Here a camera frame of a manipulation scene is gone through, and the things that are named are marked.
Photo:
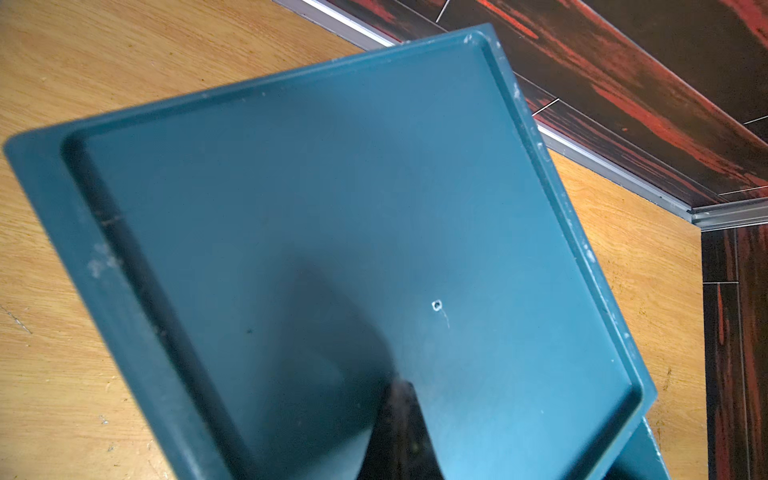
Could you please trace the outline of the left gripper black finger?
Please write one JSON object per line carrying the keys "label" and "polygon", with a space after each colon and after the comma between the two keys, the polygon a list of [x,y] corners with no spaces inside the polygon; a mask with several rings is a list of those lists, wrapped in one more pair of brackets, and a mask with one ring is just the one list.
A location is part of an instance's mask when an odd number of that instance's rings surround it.
{"label": "left gripper black finger", "polygon": [[357,478],[444,478],[412,383],[385,389]]}

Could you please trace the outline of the teal drawer cabinet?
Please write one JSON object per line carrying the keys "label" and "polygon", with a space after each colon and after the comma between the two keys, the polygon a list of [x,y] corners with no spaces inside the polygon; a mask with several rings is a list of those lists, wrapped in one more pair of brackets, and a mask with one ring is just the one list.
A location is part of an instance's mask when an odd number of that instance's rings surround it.
{"label": "teal drawer cabinet", "polygon": [[488,24],[10,137],[180,479],[665,479],[657,390]]}

